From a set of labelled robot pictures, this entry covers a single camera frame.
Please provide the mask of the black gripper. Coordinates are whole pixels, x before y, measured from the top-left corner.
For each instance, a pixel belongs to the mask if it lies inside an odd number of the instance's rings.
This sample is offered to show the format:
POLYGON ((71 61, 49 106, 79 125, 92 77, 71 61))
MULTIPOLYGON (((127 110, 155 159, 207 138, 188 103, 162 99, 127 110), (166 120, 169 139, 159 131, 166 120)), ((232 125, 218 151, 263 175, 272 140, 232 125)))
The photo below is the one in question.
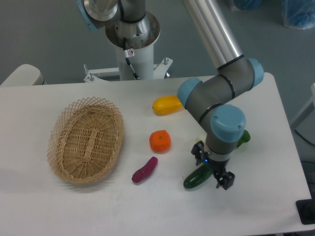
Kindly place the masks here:
POLYGON ((222 187, 224 190, 230 188, 235 180, 235 175, 232 172, 226 171, 226 165, 231 158, 231 154, 218 154, 212 151, 204 150, 204 143, 198 141, 192 147, 191 154, 194 155, 196 165, 203 163, 208 167, 217 180, 216 188, 222 187))

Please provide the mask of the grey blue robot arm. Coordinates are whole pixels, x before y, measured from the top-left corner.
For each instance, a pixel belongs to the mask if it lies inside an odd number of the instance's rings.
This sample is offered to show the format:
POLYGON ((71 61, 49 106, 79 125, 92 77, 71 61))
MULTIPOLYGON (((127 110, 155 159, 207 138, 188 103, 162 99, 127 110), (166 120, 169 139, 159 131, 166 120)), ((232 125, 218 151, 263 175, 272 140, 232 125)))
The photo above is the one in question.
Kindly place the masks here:
MULTIPOLYGON (((76 4, 90 30, 105 28, 116 47, 122 81, 150 80, 157 74, 153 45, 160 27, 143 0, 79 0, 76 4)), ((186 0, 184 5, 218 75, 205 82, 186 80, 177 97, 206 132, 206 140, 191 151, 197 164, 212 171, 218 187, 228 189, 235 175, 226 165, 246 125, 242 110, 229 102, 261 83, 264 70, 257 60, 244 57, 215 0, 186 0)))

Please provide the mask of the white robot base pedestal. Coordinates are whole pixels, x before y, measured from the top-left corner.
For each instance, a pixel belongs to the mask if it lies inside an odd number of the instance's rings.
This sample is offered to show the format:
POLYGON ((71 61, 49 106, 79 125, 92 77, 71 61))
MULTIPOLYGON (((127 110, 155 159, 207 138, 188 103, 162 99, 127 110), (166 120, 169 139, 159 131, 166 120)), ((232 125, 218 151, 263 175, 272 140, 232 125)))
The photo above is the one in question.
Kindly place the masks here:
POLYGON ((105 33, 115 48, 118 66, 88 69, 84 65, 86 83, 109 80, 113 76, 119 76, 121 81, 170 77, 168 70, 172 59, 165 57, 160 63, 154 63, 154 45, 160 36, 160 25, 153 14, 146 12, 136 23, 115 21, 105 28, 105 33))

